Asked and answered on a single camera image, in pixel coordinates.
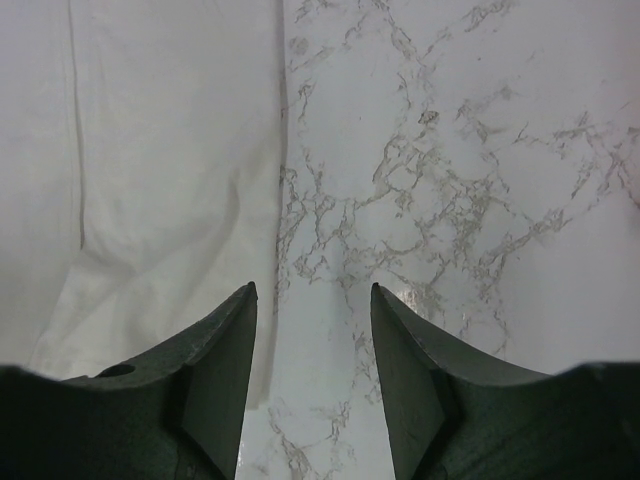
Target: white fabric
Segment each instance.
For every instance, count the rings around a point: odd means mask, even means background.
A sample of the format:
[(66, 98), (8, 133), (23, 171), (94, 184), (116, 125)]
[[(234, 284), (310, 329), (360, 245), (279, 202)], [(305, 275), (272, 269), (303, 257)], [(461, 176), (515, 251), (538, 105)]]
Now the white fabric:
[(5, 2), (0, 362), (93, 375), (258, 285), (268, 370), (276, 0)]

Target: white marble countertop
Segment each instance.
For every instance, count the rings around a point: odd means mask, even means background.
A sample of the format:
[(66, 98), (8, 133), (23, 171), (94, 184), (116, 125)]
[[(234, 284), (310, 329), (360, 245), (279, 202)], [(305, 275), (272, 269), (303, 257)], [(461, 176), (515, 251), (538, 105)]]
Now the white marble countertop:
[(285, 0), (271, 390), (240, 479), (392, 479), (372, 282), (557, 372), (640, 357), (640, 3)]

